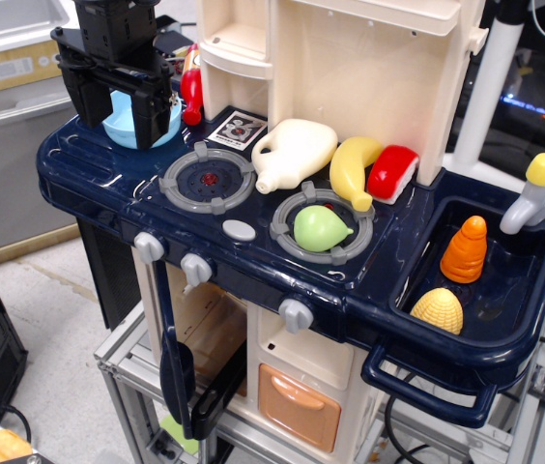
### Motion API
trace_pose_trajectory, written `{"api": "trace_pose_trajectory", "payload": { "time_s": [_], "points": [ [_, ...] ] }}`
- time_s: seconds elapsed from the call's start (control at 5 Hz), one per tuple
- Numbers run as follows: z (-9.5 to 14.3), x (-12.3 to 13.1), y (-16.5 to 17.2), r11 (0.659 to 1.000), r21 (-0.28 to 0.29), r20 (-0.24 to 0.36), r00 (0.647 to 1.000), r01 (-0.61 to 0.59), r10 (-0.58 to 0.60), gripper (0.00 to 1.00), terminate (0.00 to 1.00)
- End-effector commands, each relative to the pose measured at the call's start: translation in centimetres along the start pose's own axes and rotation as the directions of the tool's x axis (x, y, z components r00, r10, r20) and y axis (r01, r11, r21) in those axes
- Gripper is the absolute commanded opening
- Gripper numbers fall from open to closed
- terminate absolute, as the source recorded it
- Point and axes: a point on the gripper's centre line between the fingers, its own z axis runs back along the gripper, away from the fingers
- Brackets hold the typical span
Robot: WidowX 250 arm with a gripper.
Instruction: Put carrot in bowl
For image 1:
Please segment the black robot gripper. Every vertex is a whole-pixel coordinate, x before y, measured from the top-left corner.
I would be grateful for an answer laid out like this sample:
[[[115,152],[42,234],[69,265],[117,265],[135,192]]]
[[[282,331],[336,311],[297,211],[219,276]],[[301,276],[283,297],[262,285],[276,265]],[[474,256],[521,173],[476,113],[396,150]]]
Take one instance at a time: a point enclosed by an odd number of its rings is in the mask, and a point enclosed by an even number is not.
[[[108,87],[94,73],[133,73],[130,91],[136,146],[151,148],[169,131],[173,70],[156,51],[156,1],[76,1],[78,26],[56,27],[65,86],[80,119],[95,128],[112,113]]]

